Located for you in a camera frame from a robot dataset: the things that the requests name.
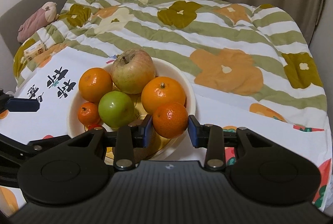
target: green fruit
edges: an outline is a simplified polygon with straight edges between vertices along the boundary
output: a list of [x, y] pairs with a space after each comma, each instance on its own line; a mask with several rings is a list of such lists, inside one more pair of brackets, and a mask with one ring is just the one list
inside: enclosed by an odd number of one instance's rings
[[132, 122], [134, 110], [131, 98], [118, 91], [104, 95], [98, 105], [98, 113], [102, 121], [113, 129], [118, 129]]

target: apple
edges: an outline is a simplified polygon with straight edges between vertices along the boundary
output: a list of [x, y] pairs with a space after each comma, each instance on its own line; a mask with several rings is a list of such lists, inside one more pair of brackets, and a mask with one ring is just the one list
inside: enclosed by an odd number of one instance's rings
[[112, 91], [104, 95], [98, 104], [102, 121], [113, 129], [129, 124], [134, 118], [134, 103], [122, 92]]
[[144, 50], [127, 50], [113, 62], [111, 78], [120, 91], [128, 94], [141, 93], [144, 86], [155, 78], [153, 60]]

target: silver screw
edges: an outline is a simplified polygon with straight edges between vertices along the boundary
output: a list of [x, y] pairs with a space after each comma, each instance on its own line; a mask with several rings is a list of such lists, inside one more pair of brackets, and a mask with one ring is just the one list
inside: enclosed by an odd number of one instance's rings
[[43, 147], [40, 146], [40, 145], [35, 145], [35, 146], [34, 146], [34, 150], [36, 150], [36, 151], [40, 151], [40, 150], [42, 150], [42, 149], [43, 149]]
[[116, 162], [116, 165], [120, 168], [128, 168], [132, 165], [132, 161], [130, 161], [129, 159], [119, 159]]
[[209, 159], [207, 165], [211, 168], [220, 168], [223, 166], [223, 161], [220, 159]]

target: bowl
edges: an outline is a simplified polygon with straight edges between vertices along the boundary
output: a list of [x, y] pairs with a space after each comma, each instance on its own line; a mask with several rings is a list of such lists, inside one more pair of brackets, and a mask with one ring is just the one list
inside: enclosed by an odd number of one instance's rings
[[[180, 85], [183, 87], [185, 93], [186, 93], [186, 102], [185, 107], [188, 112], [188, 114], [195, 115], [195, 96], [193, 88], [188, 81], [188, 79], [184, 76], [184, 74], [174, 65], [171, 63], [168, 63], [164, 60], [152, 58], [155, 69], [156, 69], [156, 76], [158, 77], [170, 77], [175, 80], [177, 80]], [[112, 67], [112, 63], [108, 64], [104, 67], [104, 69], [110, 73]], [[145, 117], [147, 112], [144, 110], [141, 104], [141, 97], [139, 95], [129, 95], [132, 99], [132, 101], [135, 104], [135, 115], [136, 119], [140, 120]], [[79, 107], [85, 103], [86, 101], [81, 97], [79, 90], [77, 89], [74, 98], [70, 104], [69, 112], [67, 115], [67, 131], [68, 135], [73, 138], [76, 137], [83, 132], [87, 131], [87, 128], [85, 128], [77, 117], [77, 111]], [[103, 124], [103, 127], [107, 131], [114, 131], [106, 124]], [[168, 157], [170, 154], [172, 154], [178, 145], [181, 143], [181, 141], [184, 139], [184, 137], [188, 134], [187, 130], [179, 137], [174, 139], [165, 139], [156, 133], [153, 133], [152, 142], [149, 145], [147, 149], [142, 148], [136, 148], [134, 149], [134, 157], [137, 159], [150, 159], [150, 160], [163, 160], [166, 157]], [[108, 148], [106, 157], [105, 157], [106, 164], [113, 164], [113, 152], [111, 148]]]

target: bedspread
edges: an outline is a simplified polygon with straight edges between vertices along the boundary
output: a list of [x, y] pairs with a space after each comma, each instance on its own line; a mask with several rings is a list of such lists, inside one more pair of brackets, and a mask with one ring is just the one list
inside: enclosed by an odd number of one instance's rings
[[[47, 51], [25, 61], [23, 51], [39, 40]], [[305, 132], [325, 130], [330, 137], [326, 96], [307, 43], [289, 14], [272, 5], [68, 0], [59, 19], [17, 52], [18, 87], [66, 46], [110, 60], [129, 48], [142, 48], [178, 67], [194, 86], [213, 89], [225, 99], [237, 96], [250, 103], [243, 107], [250, 112]], [[328, 174], [331, 160], [325, 167]]]

